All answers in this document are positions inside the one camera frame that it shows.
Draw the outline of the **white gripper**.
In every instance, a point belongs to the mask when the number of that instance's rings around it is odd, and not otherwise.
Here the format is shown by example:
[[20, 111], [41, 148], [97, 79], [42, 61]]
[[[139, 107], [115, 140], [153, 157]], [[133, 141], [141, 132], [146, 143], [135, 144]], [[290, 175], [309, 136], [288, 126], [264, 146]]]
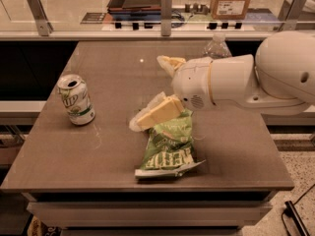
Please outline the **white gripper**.
[[173, 78], [175, 95], [167, 96], [163, 91], [157, 94], [130, 120], [129, 128], [134, 132], [142, 132], [177, 118], [184, 111], [184, 106], [191, 111], [210, 110], [215, 106], [209, 90], [212, 58], [203, 57], [186, 62], [184, 58], [161, 55], [157, 57], [157, 62]]

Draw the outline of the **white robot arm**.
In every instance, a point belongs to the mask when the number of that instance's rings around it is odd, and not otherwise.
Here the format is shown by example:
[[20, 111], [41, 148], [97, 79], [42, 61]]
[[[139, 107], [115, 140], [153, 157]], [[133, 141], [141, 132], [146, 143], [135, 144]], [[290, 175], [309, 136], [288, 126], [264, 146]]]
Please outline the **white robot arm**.
[[189, 109], [228, 105], [270, 115], [298, 114], [315, 103], [315, 37], [281, 31], [266, 38], [255, 55], [186, 60], [159, 56], [172, 77], [173, 94], [157, 94], [129, 122], [142, 132]]

